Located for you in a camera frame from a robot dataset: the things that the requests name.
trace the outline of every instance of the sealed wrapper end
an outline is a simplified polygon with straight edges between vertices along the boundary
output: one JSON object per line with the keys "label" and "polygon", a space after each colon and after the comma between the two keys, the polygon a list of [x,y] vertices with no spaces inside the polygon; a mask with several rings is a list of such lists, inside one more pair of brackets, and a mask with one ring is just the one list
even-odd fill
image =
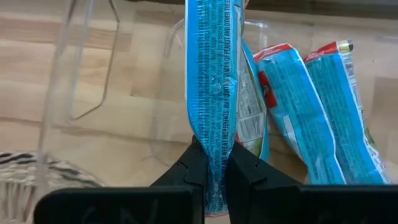
{"label": "sealed wrapper end", "polygon": [[242,1],[185,3],[185,97],[191,128],[208,154],[206,212],[228,212],[225,170],[236,133]]}
{"label": "sealed wrapper end", "polygon": [[336,158],[347,184],[388,183],[379,154],[364,123],[350,40],[330,43],[305,58],[305,64],[331,120]]}
{"label": "sealed wrapper end", "polygon": [[267,108],[257,77],[253,54],[242,41],[241,67],[238,71],[238,122],[236,140],[264,161],[269,159]]}
{"label": "sealed wrapper end", "polygon": [[254,54],[266,105],[292,149],[308,167],[311,184],[344,184],[335,139],[299,53],[280,44]]}

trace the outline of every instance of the plastic wrapper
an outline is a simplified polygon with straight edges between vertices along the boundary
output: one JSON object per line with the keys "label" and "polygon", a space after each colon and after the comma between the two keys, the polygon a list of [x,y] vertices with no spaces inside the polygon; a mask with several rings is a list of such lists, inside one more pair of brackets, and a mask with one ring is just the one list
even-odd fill
{"label": "plastic wrapper", "polygon": [[252,52],[242,42],[241,69],[238,73],[238,122],[236,140],[261,159],[268,161],[267,108],[262,99],[257,65]]}
{"label": "plastic wrapper", "polygon": [[236,133],[241,1],[186,1],[185,97],[191,128],[209,159],[206,212],[228,211],[224,173]]}
{"label": "plastic wrapper", "polygon": [[254,54],[266,105],[312,184],[344,184],[330,122],[299,53],[280,44]]}
{"label": "plastic wrapper", "polygon": [[330,119],[347,184],[384,184],[384,166],[364,123],[352,50],[350,40],[332,42],[304,61]]}

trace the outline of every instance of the transparent container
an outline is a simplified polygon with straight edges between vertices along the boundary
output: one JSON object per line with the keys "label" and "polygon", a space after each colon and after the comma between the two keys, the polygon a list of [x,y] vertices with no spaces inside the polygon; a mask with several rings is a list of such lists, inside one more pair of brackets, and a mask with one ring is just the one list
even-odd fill
{"label": "transparent container", "polygon": [[[0,167],[0,201],[23,207],[0,220],[31,222],[36,201],[59,188],[148,186],[179,158],[193,134],[183,18],[183,6],[148,2],[0,2],[0,161],[40,164]],[[246,11],[244,39],[254,52],[288,42],[303,56],[353,39],[366,122],[398,180],[398,21]],[[304,182],[306,167],[269,128],[270,163]]]}

